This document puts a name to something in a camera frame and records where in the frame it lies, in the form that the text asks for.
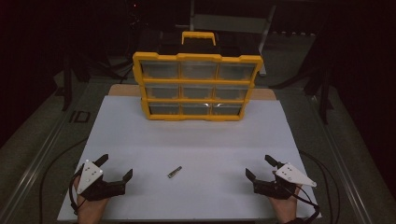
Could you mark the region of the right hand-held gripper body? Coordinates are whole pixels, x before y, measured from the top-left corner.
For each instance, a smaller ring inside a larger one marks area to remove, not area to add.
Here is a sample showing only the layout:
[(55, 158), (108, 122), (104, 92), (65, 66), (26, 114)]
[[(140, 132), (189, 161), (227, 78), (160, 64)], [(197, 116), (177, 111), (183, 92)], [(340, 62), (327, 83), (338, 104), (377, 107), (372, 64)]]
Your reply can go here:
[(296, 190), (298, 185), (315, 187), (317, 183), (303, 174), (291, 163), (279, 161), (271, 162), (276, 167), (275, 180), (268, 182), (252, 176), (253, 191), (260, 195), (272, 197), (279, 200), (287, 200)]

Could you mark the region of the yellow drawer organizer cabinet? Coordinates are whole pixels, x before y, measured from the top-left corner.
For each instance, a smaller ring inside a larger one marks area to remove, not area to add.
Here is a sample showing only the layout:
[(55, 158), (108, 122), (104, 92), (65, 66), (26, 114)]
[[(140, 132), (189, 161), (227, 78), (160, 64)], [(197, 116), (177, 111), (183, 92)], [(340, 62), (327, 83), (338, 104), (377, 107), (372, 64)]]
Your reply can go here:
[[(141, 63), (154, 62), (215, 62), (215, 63), (254, 63), (256, 69), (239, 116), (151, 116), (145, 103)], [(141, 106), (146, 117), (151, 120), (210, 120), (235, 121), (244, 117), (245, 108), (254, 88), (254, 80), (263, 66), (263, 59), (246, 34), (216, 34), (211, 32), (163, 33), (148, 31), (141, 35), (137, 51), (133, 55), (134, 79), (141, 92)]]

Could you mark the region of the aluminium floor rail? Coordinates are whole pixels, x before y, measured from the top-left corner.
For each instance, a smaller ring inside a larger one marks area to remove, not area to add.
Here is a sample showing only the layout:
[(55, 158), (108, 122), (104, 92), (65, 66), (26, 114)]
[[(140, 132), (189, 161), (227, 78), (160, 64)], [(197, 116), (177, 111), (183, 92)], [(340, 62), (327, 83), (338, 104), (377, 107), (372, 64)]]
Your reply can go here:
[(0, 148), (0, 224), (11, 224), (79, 101), (51, 95)]
[(361, 195), (353, 181), (352, 175), (347, 169), (347, 165), (342, 158), (340, 149), (336, 144), (335, 138), (329, 127), (322, 121), (319, 115), (319, 102), (315, 96), (306, 96), (307, 102), (314, 113), (314, 118), (317, 121), (320, 129), (324, 132), (327, 142), (330, 146), (332, 160), (335, 164), (338, 175), (340, 176), (346, 196), (354, 211), (354, 214), (360, 224), (373, 224), (370, 215), (367, 213), (365, 204), (362, 201)]

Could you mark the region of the black metal stand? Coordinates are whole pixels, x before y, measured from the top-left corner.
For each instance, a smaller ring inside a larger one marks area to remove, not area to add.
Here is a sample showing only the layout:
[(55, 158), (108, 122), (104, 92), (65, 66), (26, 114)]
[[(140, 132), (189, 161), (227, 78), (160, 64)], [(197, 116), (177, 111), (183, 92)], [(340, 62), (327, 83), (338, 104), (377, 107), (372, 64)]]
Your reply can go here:
[(64, 98), (62, 111), (66, 111), (73, 101), (72, 67), (69, 54), (64, 55), (64, 85), (57, 89), (55, 95)]
[(315, 95), (320, 91), (318, 114), (324, 124), (328, 123), (327, 109), (329, 105), (329, 90), (331, 84), (331, 68), (313, 68), (309, 73), (309, 80), (304, 87), (306, 95)]

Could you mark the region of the clear plastic drawer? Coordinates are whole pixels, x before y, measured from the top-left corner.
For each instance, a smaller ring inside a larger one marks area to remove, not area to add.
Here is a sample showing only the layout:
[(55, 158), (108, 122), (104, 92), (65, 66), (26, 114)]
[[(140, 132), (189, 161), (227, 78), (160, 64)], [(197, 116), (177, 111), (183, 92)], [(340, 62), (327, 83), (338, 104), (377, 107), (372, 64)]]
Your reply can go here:
[(209, 99), (212, 96), (212, 86), (188, 86), (181, 87), (182, 97), (188, 99)]

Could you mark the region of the set of clear organizer drawers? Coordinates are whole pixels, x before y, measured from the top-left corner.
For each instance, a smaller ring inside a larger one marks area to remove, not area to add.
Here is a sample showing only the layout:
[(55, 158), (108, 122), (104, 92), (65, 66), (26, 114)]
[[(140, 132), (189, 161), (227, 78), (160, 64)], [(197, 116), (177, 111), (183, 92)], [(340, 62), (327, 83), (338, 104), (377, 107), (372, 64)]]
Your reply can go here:
[[(239, 116), (248, 100), (254, 63), (141, 63), (145, 103), (151, 116)], [(212, 86), (209, 99), (182, 97), (181, 87)]]

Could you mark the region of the white table board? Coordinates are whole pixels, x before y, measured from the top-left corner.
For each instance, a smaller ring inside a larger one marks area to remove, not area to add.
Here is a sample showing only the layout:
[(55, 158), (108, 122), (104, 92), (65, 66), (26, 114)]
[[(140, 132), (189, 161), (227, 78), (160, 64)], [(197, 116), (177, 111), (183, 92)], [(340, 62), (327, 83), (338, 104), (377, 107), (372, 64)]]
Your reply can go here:
[[(249, 102), (240, 121), (163, 121), (146, 119), (137, 97), (107, 96), (81, 158), (104, 154), (106, 181), (134, 170), (125, 194), (110, 200), (108, 221), (271, 218), (271, 205), (254, 193), (245, 169), (273, 180), (266, 155), (304, 169), (278, 101)], [(182, 169), (168, 178), (178, 166)]]

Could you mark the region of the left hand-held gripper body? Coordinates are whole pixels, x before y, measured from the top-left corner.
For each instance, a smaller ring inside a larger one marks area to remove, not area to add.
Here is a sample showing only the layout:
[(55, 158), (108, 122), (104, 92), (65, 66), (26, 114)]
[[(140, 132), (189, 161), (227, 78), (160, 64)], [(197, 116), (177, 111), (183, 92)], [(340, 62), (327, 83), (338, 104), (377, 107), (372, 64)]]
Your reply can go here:
[(77, 195), (90, 202), (120, 196), (126, 191), (125, 181), (106, 182), (103, 179), (101, 165), (98, 161), (86, 161), (81, 168)]

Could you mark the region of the grey metal frame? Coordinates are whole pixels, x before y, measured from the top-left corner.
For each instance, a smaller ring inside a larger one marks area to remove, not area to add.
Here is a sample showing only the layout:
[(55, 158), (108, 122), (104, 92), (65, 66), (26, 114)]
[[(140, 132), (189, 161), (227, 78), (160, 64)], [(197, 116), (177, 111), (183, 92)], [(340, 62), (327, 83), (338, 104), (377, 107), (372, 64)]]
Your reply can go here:
[(266, 38), (269, 34), (272, 19), (276, 12), (276, 6), (270, 6), (265, 18), (212, 15), (199, 13), (197, 10), (198, 0), (190, 1), (189, 24), (184, 25), (190, 31), (222, 31), (240, 32), (261, 35), (258, 46), (259, 52), (263, 52)]

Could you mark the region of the person's left hand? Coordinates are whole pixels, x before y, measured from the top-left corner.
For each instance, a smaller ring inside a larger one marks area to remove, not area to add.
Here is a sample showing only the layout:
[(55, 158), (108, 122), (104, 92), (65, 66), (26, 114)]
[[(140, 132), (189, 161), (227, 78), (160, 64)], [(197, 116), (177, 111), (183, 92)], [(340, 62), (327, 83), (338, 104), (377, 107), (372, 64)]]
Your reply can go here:
[(78, 195), (78, 224), (100, 224), (108, 202), (109, 198), (91, 202)]

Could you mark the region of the person's right hand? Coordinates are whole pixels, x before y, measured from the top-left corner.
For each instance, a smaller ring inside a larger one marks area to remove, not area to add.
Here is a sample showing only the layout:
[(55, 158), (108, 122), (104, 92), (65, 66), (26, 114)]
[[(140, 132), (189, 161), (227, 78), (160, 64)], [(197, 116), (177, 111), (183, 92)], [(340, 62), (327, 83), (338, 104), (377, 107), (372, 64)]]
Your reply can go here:
[(297, 199), (290, 196), (287, 200), (268, 198), (276, 215), (277, 224), (282, 224), (297, 218)]

